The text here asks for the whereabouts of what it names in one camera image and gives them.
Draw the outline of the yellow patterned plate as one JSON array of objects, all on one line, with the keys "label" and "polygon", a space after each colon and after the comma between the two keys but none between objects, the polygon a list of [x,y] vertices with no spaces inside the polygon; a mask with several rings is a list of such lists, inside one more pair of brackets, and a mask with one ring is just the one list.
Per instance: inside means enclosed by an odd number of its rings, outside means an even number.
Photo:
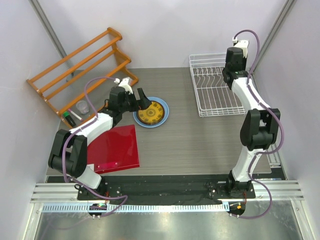
[{"label": "yellow patterned plate", "polygon": [[145,110],[137,112],[137,118],[143,124],[152,126],[160,123],[165,116],[165,109],[162,104],[152,101],[151,105]]}]

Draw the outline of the light blue plate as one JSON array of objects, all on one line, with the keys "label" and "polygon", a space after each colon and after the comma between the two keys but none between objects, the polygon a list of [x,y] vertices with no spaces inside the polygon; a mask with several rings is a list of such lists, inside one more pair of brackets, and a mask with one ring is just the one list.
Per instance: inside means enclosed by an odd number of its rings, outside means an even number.
[{"label": "light blue plate", "polygon": [[148,99],[151,100],[151,101],[159,102],[160,104],[163,105],[165,114],[164,114],[164,118],[162,119],[162,121],[161,121],[160,123],[155,124],[155,125],[146,125],[146,124],[144,124],[144,123],[142,123],[142,122],[140,122],[140,121],[138,120],[138,118],[137,118],[137,113],[138,113],[138,111],[136,111],[136,112],[133,113],[133,118],[134,118],[134,120],[136,121],[136,123],[138,123],[138,124],[139,124],[140,126],[142,126],[142,127],[145,127],[145,128],[156,128],[156,127],[161,126],[161,125],[168,119],[169,113],[170,113],[169,106],[168,106],[167,103],[166,103],[164,100],[162,100],[161,98],[151,97],[151,96],[150,96],[150,97],[148,97]]}]

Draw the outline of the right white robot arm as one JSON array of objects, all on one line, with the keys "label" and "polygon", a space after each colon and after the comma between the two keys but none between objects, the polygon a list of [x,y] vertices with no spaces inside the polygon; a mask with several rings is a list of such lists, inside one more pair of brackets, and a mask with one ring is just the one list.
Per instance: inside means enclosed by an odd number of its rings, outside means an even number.
[{"label": "right white robot arm", "polygon": [[240,100],[246,112],[239,134],[242,149],[224,187],[226,193],[233,198],[250,190],[257,162],[277,140],[281,116],[279,109],[270,108],[255,89],[246,71],[247,55],[244,46],[229,47],[222,70],[224,82]]}]

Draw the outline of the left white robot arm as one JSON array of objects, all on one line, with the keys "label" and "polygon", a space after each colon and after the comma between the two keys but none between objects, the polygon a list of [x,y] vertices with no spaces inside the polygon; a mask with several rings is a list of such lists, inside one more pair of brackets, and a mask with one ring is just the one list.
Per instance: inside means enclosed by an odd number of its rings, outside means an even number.
[{"label": "left white robot arm", "polygon": [[66,183],[75,182],[93,198],[108,199],[106,184],[91,166],[88,166],[88,145],[103,133],[113,129],[126,112],[146,110],[151,104],[142,88],[139,99],[128,87],[116,86],[109,93],[106,106],[95,112],[86,123],[71,130],[60,129],[54,137],[48,166],[63,175]]}]

